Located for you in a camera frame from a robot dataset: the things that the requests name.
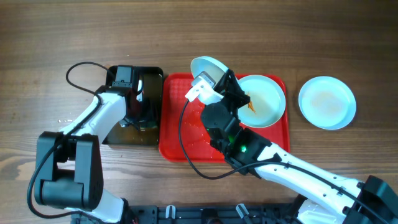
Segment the white plate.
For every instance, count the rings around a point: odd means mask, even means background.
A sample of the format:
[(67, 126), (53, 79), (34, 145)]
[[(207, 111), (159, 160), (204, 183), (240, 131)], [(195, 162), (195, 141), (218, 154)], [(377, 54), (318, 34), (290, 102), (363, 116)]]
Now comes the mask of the white plate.
[(348, 85), (328, 76), (308, 80), (299, 91), (298, 105), (308, 122), (330, 131), (349, 125), (357, 110), (356, 98)]
[(238, 109), (241, 122), (252, 128), (266, 128), (281, 119), (286, 99), (282, 88), (264, 75), (248, 75), (238, 80), (250, 102)]
[[(191, 65), (191, 73), (193, 75), (193, 79), (201, 72), (206, 72), (209, 76), (214, 79), (216, 84), (220, 81), (221, 77), (227, 71), (228, 67), (221, 63), (219, 60), (209, 57), (209, 56), (202, 56), (197, 57), (192, 60)], [(218, 101), (223, 99), (219, 93), (215, 92), (214, 95), (217, 97)]]

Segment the green sponge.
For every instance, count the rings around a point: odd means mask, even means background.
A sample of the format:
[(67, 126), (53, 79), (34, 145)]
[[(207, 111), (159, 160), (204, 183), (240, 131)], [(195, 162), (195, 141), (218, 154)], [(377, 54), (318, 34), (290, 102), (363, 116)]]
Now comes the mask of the green sponge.
[(141, 130), (144, 129), (154, 129), (158, 127), (157, 121), (153, 120), (142, 120), (139, 122), (139, 127)]

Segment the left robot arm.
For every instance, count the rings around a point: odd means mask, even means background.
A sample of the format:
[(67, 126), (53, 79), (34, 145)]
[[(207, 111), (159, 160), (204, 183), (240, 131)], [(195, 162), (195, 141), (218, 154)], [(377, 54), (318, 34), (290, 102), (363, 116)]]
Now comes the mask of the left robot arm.
[(138, 223), (128, 201), (104, 189), (100, 145), (116, 123), (138, 131), (158, 125), (159, 109), (144, 96), (149, 76), (162, 77), (159, 67), (117, 65), (106, 69), (105, 84), (74, 122), (58, 132), (43, 132), (37, 140), (35, 171), (27, 188), (27, 206), (37, 203), (64, 209), (64, 216), (84, 216), (98, 223)]

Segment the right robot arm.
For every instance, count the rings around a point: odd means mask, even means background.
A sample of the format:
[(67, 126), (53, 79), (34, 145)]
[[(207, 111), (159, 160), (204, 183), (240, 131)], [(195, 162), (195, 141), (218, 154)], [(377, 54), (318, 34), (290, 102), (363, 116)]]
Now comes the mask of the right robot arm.
[(224, 155), (234, 172), (276, 182), (303, 197), (296, 215), (301, 223), (397, 223), (397, 194), (383, 180), (365, 182), (325, 171), (286, 152), (248, 128), (249, 118), (275, 118), (284, 96), (261, 86), (262, 76), (248, 82), (233, 71), (201, 71), (201, 121), (210, 144)]

